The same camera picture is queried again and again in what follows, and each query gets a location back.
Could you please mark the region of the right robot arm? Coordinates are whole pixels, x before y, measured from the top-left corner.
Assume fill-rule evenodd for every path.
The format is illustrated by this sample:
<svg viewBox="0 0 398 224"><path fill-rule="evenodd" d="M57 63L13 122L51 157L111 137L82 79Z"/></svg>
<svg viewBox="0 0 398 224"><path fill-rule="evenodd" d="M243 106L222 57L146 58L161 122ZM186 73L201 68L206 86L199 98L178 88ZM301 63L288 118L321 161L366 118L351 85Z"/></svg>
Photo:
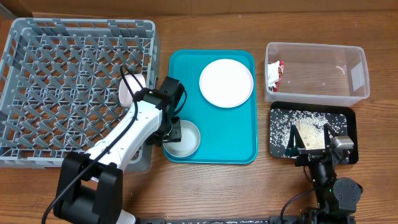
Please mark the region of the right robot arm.
<svg viewBox="0 0 398 224"><path fill-rule="evenodd" d="M349 136L337 134L326 123L324 129L324 149L305 148L304 142L295 125L291 126L286 154L296 158L295 166L308 168L306 175L312 182L312 188L290 199L280 211L281 223L355 223L353 214L363 193L363 188L353 179L337 178L335 166L346 159L354 149ZM308 208L297 218L285 218L288 205L298 198L315 193L317 208Z"/></svg>

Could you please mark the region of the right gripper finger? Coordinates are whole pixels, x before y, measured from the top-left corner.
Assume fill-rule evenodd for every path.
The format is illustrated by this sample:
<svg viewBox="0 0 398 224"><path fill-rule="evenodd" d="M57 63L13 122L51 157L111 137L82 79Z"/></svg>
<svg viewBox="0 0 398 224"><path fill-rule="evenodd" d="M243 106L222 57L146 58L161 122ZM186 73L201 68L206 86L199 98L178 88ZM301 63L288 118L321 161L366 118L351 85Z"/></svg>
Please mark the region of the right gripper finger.
<svg viewBox="0 0 398 224"><path fill-rule="evenodd" d="M291 125L286 151L306 150L296 125Z"/></svg>
<svg viewBox="0 0 398 224"><path fill-rule="evenodd" d="M328 124L323 125L325 147L328 148L333 137L339 136L335 130Z"/></svg>

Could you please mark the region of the large white plate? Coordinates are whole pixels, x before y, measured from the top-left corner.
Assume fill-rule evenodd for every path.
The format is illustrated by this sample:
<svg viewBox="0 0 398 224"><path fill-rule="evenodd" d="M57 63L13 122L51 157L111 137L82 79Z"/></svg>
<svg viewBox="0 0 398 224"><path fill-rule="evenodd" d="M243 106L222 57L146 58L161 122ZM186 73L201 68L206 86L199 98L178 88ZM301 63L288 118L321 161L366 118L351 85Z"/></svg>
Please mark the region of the large white plate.
<svg viewBox="0 0 398 224"><path fill-rule="evenodd" d="M249 69L233 59L209 63L201 72L199 87L203 97L220 108L234 108L245 103L254 89Z"/></svg>

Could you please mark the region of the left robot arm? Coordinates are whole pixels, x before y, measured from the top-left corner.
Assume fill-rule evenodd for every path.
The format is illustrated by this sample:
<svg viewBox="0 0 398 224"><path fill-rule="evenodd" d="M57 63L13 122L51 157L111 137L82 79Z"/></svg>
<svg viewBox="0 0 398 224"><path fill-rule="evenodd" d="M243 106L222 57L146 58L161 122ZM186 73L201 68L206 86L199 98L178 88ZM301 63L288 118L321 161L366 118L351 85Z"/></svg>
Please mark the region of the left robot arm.
<svg viewBox="0 0 398 224"><path fill-rule="evenodd" d="M56 197L42 221L53 212L70 223L137 223L122 209L124 171L145 145L181 140L176 106L185 92L170 77L158 90L137 91L127 114L104 139L83 154L71 152L64 158Z"/></svg>

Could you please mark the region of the red snack wrapper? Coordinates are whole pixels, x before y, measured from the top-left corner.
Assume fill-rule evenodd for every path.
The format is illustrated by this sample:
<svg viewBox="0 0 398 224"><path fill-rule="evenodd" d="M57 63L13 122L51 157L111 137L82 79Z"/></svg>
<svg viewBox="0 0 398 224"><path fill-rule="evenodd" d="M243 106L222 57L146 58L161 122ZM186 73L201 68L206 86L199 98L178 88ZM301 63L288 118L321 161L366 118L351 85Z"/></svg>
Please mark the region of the red snack wrapper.
<svg viewBox="0 0 398 224"><path fill-rule="evenodd" d="M267 65L267 86L272 92L277 92L284 73L284 61L278 60Z"/></svg>

